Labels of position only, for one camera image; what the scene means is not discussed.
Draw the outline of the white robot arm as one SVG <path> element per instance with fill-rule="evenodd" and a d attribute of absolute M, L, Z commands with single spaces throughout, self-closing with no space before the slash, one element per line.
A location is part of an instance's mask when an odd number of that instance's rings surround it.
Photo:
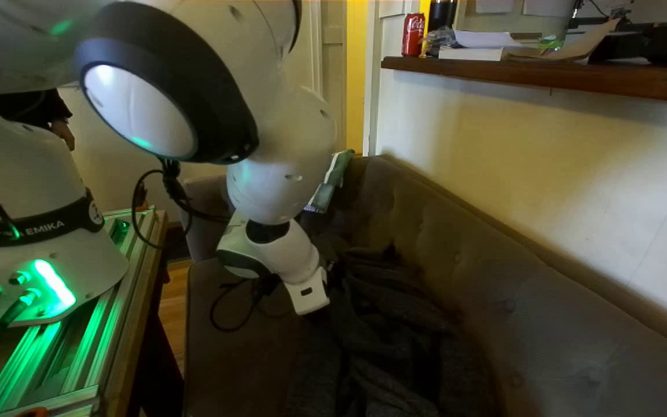
<path fill-rule="evenodd" d="M 327 272 L 297 216 L 333 135 L 284 67 L 299 25 L 300 0 L 0 0 L 0 95 L 78 83 L 135 149 L 222 165 L 230 272 L 278 279 L 308 315 L 328 304 Z M 58 323 L 124 274 L 66 147 L 0 117 L 0 330 Z"/>

